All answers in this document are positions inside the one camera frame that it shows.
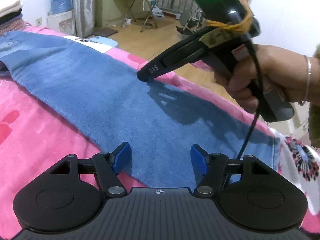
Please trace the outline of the person's right hand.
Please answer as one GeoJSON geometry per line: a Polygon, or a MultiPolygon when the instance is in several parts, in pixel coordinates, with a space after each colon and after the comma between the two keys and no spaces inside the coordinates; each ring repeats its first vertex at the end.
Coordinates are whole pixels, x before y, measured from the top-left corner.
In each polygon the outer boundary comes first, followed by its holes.
{"type": "MultiPolygon", "coordinates": [[[[289,102],[307,102],[311,85],[311,59],[270,45],[257,46],[257,59],[263,75],[264,90],[281,88],[289,102]]],[[[248,85],[258,78],[253,59],[240,61],[231,77],[215,73],[215,81],[248,113],[258,109],[258,99],[248,85]]]]}

